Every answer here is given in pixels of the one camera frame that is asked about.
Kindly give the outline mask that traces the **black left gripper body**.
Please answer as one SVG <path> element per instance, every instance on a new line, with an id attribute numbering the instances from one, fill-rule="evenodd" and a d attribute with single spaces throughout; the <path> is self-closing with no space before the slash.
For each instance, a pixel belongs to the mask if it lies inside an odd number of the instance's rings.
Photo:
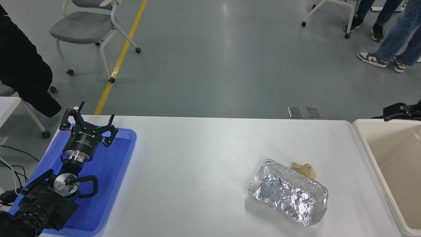
<path id="1" fill-rule="evenodd" d="M 65 144 L 64 155 L 70 157 L 77 151 L 85 154 L 86 157 L 93 157 L 98 144 L 102 141 L 102 135 L 93 133 L 91 127 L 82 130 L 81 125 L 75 125 L 71 129 L 71 135 Z"/>

